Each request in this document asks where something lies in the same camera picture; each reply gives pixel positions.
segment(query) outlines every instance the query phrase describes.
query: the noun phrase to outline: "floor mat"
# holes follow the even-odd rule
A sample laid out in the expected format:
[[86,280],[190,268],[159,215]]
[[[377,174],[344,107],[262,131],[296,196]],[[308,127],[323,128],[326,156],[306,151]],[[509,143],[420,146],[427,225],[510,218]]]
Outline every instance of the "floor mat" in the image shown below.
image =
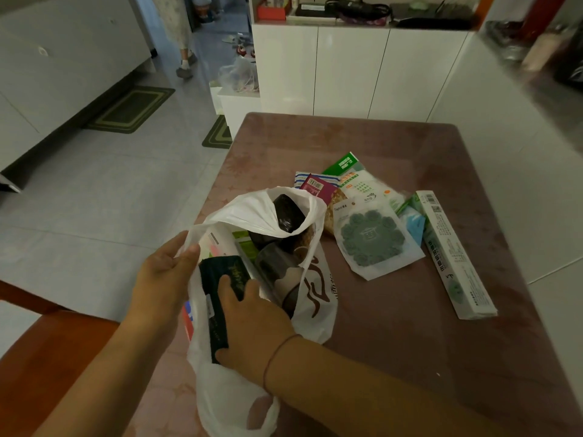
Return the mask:
[[213,128],[209,131],[205,140],[202,141],[202,146],[228,149],[231,144],[233,144],[233,138],[231,138],[231,131],[229,131],[227,121],[224,115],[219,115]]
[[86,129],[133,133],[174,93],[164,87],[134,86],[96,117]]

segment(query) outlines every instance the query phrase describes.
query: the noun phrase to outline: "bracelet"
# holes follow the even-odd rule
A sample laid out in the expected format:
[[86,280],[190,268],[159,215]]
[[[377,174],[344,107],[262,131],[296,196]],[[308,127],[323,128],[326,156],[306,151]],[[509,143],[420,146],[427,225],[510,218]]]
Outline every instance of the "bracelet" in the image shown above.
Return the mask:
[[269,367],[271,366],[271,362],[273,361],[274,357],[279,352],[279,350],[281,350],[282,346],[284,346],[286,343],[288,343],[294,337],[301,337],[301,336],[302,336],[301,334],[294,334],[293,336],[290,336],[287,339],[285,339],[283,342],[281,342],[281,344],[279,344],[279,346],[277,348],[275,348],[275,351],[273,352],[273,354],[271,355],[271,357],[267,361],[267,366],[265,367],[265,370],[263,371],[263,389],[267,392],[267,394],[269,394],[271,396],[273,395],[269,392],[269,390],[267,390],[267,387],[265,386],[265,379],[267,378],[267,371],[268,371]]

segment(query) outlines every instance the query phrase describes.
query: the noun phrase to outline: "long rectangular box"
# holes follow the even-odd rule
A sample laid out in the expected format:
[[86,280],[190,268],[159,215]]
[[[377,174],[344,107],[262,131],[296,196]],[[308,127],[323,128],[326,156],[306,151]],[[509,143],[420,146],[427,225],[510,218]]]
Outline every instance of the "long rectangular box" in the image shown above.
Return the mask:
[[427,219],[423,240],[458,317],[462,320],[473,320],[497,316],[498,310],[435,193],[431,190],[417,191],[412,203]]

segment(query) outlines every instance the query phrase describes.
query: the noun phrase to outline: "forearm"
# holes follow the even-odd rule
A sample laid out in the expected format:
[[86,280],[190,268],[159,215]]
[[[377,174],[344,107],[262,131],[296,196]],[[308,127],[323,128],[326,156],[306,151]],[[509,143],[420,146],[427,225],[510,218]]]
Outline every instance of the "forearm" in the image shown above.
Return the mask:
[[503,435],[473,411],[304,339],[277,354],[267,387],[341,436]]
[[121,436],[163,351],[153,334],[122,323],[34,437]]

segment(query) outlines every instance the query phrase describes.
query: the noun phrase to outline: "person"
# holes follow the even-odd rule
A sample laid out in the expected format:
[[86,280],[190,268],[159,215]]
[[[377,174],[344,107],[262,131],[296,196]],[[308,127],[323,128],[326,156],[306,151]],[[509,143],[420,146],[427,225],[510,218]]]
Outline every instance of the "person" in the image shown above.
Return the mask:
[[184,0],[152,0],[158,11],[166,35],[174,41],[180,49],[180,58],[182,62],[176,75],[179,78],[189,79],[193,77],[190,66],[196,62],[196,56],[193,51],[188,48],[188,40],[190,37],[190,25],[188,17],[186,16],[186,7]]
[[[186,232],[146,259],[127,315],[35,437],[121,436],[177,329],[200,248],[175,258]],[[239,302],[219,282],[229,348],[217,360],[340,436],[501,436],[478,413],[338,355],[295,334],[286,313],[251,280]]]

